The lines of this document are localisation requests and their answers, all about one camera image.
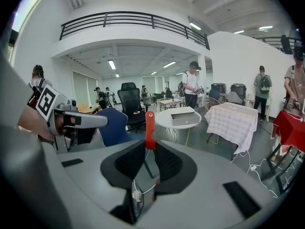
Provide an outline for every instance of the black metal railing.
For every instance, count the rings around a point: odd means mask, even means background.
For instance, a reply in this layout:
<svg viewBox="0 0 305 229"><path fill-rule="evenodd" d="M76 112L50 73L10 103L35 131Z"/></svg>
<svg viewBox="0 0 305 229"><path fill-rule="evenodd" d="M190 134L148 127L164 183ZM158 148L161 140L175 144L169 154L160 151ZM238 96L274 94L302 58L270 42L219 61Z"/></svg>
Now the black metal railing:
<svg viewBox="0 0 305 229"><path fill-rule="evenodd" d="M204 47L207 47L208 45L206 43L206 35L203 36L185 25L158 15L132 11L96 13L71 20L61 25L62 30L59 40L74 32L84 30L86 28L95 26L115 26L120 24L133 24L148 26L152 29L168 30L186 37L195 43L203 45Z"/></svg>
<svg viewBox="0 0 305 229"><path fill-rule="evenodd" d="M286 54L292 54L292 51L295 46L304 47L304 44L301 39L293 37L261 37L256 38L257 40L268 43L271 46L279 49L280 51Z"/></svg>

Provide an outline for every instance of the black trash bin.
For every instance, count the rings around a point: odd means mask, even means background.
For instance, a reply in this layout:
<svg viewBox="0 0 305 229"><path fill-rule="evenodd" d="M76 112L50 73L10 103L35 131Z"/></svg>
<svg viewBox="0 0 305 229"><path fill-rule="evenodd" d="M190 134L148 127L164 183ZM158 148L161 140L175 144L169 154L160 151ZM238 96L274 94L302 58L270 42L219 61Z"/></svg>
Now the black trash bin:
<svg viewBox="0 0 305 229"><path fill-rule="evenodd" d="M226 85L224 83L211 84L211 90L217 90L220 94L226 93Z"/></svg>
<svg viewBox="0 0 305 229"><path fill-rule="evenodd" d="M231 85L231 92L236 92L242 101L246 98L246 86L241 83L234 83Z"/></svg>

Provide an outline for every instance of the white tablecloth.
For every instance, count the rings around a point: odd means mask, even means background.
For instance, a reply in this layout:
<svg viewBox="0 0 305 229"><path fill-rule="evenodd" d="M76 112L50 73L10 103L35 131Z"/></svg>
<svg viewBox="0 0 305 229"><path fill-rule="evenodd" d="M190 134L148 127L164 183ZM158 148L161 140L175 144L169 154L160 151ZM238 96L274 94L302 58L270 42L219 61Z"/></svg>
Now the white tablecloth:
<svg viewBox="0 0 305 229"><path fill-rule="evenodd" d="M257 110L224 103L213 106L204 116L208 133L215 133L238 145L235 154L249 150L257 126Z"/></svg>

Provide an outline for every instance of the orange object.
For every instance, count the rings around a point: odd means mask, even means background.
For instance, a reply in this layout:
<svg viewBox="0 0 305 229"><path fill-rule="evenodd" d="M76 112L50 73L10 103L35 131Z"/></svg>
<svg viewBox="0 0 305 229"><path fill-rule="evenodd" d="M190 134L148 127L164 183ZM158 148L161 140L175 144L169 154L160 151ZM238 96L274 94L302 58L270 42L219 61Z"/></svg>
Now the orange object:
<svg viewBox="0 0 305 229"><path fill-rule="evenodd" d="M149 150L156 148L156 140L153 139L152 134L154 132L154 112L147 111L145 114L146 119L146 136L145 136L145 146Z"/></svg>

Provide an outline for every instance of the red tablecloth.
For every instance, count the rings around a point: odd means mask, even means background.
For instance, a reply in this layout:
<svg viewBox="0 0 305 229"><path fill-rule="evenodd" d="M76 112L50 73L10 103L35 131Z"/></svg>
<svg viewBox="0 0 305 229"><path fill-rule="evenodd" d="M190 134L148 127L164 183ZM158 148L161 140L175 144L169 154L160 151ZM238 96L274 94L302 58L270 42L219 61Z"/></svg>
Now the red tablecloth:
<svg viewBox="0 0 305 229"><path fill-rule="evenodd" d="M278 114L273 122L272 137L278 134L281 137L281 145L294 146L305 153L305 122L300 122L292 116L300 118L285 111Z"/></svg>

